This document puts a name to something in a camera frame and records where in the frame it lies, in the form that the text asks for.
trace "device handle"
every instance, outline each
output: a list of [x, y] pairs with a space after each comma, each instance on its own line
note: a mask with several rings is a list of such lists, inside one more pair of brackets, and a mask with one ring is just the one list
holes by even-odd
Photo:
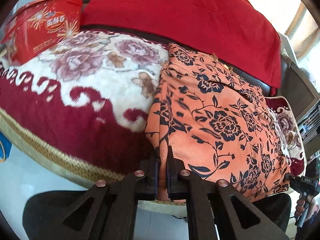
[[303, 226], [303, 223], [304, 223], [304, 220], [306, 219], [306, 216], [308, 214], [309, 205], [310, 205], [310, 203], [307, 202], [307, 194], [304, 193], [302, 199], [305, 201], [305, 203], [303, 205], [304, 211], [303, 211], [302, 215], [298, 217], [298, 220], [295, 223], [295, 225], [300, 228], [302, 228], [302, 226]]

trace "silver bolt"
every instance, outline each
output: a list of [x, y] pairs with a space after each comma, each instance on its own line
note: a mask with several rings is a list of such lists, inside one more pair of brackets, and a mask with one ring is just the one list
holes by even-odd
[[106, 185], [106, 181], [104, 179], [100, 179], [96, 182], [97, 187], [104, 187]]
[[135, 174], [135, 176], [137, 176], [137, 177], [143, 177], [143, 176], [144, 176], [144, 171], [138, 170], [138, 171], [136, 171], [134, 174]]
[[182, 175], [182, 176], [189, 176], [190, 175], [190, 171], [188, 171], [188, 170], [182, 170], [182, 171], [180, 171], [180, 174]]
[[228, 186], [228, 182], [227, 182], [225, 179], [219, 179], [219, 180], [217, 181], [217, 183], [218, 183], [218, 185], [219, 185], [220, 187], [226, 187], [226, 186]]

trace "human hand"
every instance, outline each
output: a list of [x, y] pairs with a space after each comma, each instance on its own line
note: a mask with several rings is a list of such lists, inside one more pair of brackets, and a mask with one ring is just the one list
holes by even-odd
[[[307, 197], [307, 202], [309, 203], [309, 209], [308, 209], [308, 214], [306, 216], [305, 221], [309, 220], [313, 213], [315, 212], [315, 207], [316, 207], [316, 200], [313, 198], [313, 196], [308, 195]], [[304, 204], [306, 203], [306, 201], [304, 199], [302, 199], [302, 195], [300, 195], [300, 199], [297, 201], [297, 206], [296, 206], [296, 211], [294, 213], [295, 217], [299, 217], [302, 215], [302, 213], [304, 212]]]

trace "orange floral cloth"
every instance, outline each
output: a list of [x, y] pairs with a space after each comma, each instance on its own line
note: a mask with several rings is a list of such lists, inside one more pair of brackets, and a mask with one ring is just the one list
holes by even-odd
[[169, 45], [146, 136], [161, 159], [159, 200], [168, 200], [168, 145], [186, 169], [226, 179], [251, 201], [288, 190], [290, 168], [261, 88], [214, 56]]

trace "red bucket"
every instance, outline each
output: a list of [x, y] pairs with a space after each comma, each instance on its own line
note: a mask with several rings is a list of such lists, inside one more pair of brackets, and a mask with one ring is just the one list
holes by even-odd
[[22, 65], [39, 53], [79, 33], [82, 0], [36, 0], [21, 7], [5, 27], [11, 65]]

